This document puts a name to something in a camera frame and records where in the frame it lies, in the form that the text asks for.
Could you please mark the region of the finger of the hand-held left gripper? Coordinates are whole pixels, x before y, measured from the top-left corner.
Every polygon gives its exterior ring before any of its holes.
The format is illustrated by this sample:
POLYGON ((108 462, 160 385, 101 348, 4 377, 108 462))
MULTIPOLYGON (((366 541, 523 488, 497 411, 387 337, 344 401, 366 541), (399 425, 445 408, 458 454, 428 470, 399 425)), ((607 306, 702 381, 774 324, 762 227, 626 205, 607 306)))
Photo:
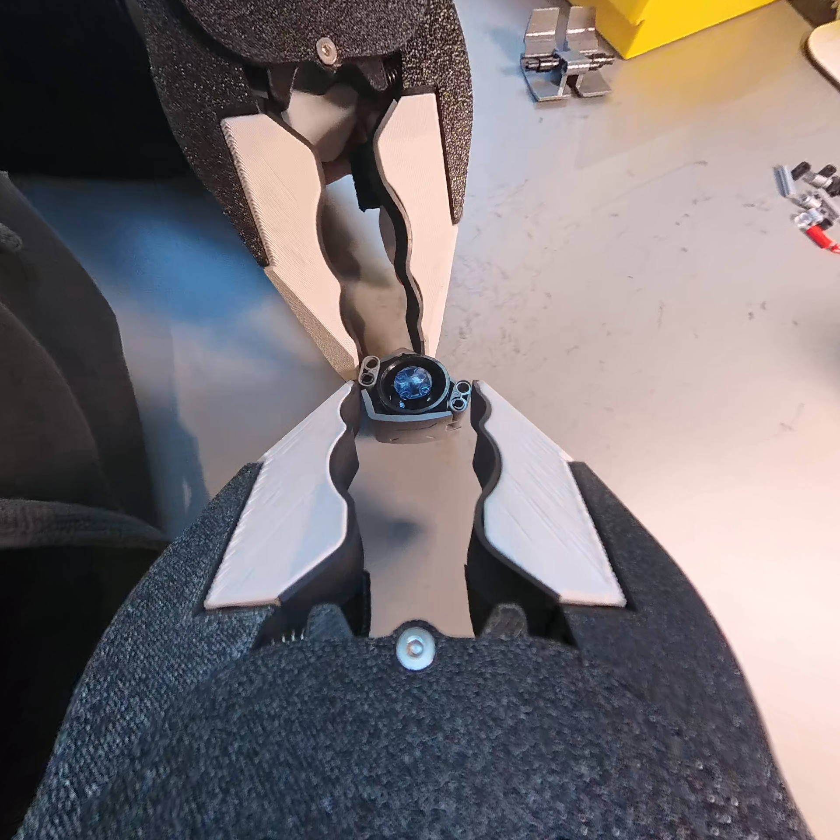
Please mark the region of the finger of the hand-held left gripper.
POLYGON ((344 325, 340 281, 322 244, 318 156, 264 113, 223 119, 221 129, 268 258, 268 278, 332 368, 355 380, 360 352, 344 325))
POLYGON ((453 222, 437 94, 396 99, 374 131, 375 166, 394 209, 396 267, 419 306, 417 341, 436 356, 458 235, 453 222))

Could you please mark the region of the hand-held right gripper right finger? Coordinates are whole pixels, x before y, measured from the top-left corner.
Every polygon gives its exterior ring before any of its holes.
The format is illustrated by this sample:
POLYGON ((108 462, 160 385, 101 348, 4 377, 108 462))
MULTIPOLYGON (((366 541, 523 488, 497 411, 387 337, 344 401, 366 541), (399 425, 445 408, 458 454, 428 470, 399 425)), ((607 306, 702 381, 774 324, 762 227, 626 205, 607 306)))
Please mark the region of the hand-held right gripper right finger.
POLYGON ((472 385, 480 495, 467 592, 475 634, 502 604, 523 610, 533 636, 567 635, 565 605, 625 608, 568 456, 487 383, 472 385))

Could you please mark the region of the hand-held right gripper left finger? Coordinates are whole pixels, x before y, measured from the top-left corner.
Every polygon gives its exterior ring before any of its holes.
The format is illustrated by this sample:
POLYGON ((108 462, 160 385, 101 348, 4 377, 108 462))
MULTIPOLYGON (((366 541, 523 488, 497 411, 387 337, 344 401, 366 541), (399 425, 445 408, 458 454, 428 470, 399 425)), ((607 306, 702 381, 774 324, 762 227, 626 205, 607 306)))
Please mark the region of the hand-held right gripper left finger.
POLYGON ((276 606, 276 637, 335 604, 368 635, 368 574, 349 489, 359 468, 360 387, 344 383, 268 449, 204 597, 206 611, 276 606))

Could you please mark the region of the grey curved toy panel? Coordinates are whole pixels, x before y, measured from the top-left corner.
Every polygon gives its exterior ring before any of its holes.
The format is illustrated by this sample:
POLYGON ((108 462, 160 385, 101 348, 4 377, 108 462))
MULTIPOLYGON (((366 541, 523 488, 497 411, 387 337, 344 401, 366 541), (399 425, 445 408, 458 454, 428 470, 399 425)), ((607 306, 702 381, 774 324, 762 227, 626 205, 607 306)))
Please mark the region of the grey curved toy panel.
MULTIPOLYGON (((408 352, 408 350, 400 350, 394 354, 402 352, 408 352)), ((420 416, 379 413, 373 405, 371 391, 376 384, 381 360, 373 355, 365 356, 360 364, 358 375, 362 404, 379 442, 399 445, 424 444, 443 439, 447 433, 460 428, 472 394, 472 384, 468 380, 455 380, 449 376, 452 388, 448 398, 448 408, 443 412, 420 416)))

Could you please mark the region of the black toy lens assembly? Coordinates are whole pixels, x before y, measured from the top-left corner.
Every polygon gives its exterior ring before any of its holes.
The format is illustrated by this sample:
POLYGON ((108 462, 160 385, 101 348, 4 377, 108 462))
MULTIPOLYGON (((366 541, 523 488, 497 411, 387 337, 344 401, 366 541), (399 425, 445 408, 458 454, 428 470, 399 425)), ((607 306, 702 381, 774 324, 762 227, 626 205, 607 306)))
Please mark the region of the black toy lens assembly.
POLYGON ((448 408, 452 381, 435 358, 413 352, 382 359, 372 402, 379 413, 420 416, 448 408))

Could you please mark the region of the person's left forearm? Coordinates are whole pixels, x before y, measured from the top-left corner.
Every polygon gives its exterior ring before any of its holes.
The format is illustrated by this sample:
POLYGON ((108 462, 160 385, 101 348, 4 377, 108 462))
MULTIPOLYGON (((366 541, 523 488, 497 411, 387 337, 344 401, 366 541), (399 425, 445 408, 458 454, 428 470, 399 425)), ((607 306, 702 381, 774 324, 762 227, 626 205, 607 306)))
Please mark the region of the person's left forearm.
POLYGON ((1 2, 3 171, 128 180, 188 172, 139 22, 133 2, 1 2))

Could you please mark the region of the grey toy brick assembly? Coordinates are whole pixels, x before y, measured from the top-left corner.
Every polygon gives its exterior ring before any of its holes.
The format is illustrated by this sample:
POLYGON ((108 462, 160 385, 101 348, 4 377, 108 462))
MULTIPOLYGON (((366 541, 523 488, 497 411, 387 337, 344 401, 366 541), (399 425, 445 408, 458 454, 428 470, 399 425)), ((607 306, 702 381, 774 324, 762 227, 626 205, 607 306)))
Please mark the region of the grey toy brick assembly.
POLYGON ((602 69, 614 59, 600 47, 593 6, 532 10, 520 69, 535 102, 608 95, 612 90, 602 69))

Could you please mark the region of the person's black hoodie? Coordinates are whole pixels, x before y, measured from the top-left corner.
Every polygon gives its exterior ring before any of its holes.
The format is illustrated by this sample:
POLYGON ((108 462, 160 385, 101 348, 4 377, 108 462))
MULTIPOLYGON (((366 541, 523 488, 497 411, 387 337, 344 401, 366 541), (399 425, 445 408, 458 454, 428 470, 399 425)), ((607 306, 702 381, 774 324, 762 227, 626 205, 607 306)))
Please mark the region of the person's black hoodie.
POLYGON ((12 837, 73 690, 168 541, 119 326, 1 178, 1 831, 12 837))

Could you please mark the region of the yellow storage bin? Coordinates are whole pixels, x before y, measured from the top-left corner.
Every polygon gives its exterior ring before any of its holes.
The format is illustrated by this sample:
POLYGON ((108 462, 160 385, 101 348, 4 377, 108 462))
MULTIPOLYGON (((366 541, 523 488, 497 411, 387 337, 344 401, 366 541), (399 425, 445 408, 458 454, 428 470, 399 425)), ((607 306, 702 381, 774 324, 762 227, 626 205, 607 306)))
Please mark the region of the yellow storage bin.
POLYGON ((587 1, 597 32, 625 59, 747 14, 770 1, 587 1))

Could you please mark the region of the pile of small toy parts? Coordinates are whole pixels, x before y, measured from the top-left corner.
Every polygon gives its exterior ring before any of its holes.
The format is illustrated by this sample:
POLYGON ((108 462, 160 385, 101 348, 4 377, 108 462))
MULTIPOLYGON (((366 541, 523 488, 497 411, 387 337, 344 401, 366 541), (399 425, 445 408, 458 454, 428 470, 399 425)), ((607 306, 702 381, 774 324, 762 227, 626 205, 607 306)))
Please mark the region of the pile of small toy parts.
POLYGON ((829 234, 839 225, 838 168, 827 164, 816 171, 807 161, 794 167, 779 164, 773 180, 783 199, 797 209, 794 225, 818 248, 838 255, 839 243, 829 234))

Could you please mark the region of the white rounded board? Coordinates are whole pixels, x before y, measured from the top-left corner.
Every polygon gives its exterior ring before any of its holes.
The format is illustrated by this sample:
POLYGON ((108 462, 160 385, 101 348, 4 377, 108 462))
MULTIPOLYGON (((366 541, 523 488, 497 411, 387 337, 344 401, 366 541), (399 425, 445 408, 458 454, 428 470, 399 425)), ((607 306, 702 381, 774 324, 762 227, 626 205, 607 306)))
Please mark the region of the white rounded board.
POLYGON ((839 28, 839 19, 819 25, 804 44, 806 57, 836 88, 839 88, 839 28))

